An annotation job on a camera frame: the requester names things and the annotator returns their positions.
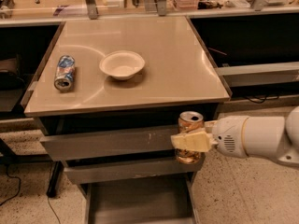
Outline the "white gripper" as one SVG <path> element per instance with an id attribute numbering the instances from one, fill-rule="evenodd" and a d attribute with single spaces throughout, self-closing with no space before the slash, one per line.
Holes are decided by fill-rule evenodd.
<path id="1" fill-rule="evenodd" d="M 171 143 L 175 149 L 194 152 L 208 152 L 217 144 L 216 149 L 224 156 L 246 158 L 243 131 L 248 119 L 249 116 L 228 116 L 218 121 L 206 121 L 204 127 L 207 131 L 212 130 L 214 138 L 206 131 L 179 133 L 171 136 Z"/>

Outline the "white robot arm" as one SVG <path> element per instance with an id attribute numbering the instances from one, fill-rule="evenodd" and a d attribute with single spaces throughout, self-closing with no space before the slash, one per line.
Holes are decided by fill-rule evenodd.
<path id="1" fill-rule="evenodd" d="M 171 137 L 178 159 L 192 163 L 199 153 L 216 149 L 234 158 L 262 158 L 280 165 L 299 164 L 299 107 L 287 117 L 227 116 L 204 122 L 194 112 L 179 117 L 181 133 Z"/>

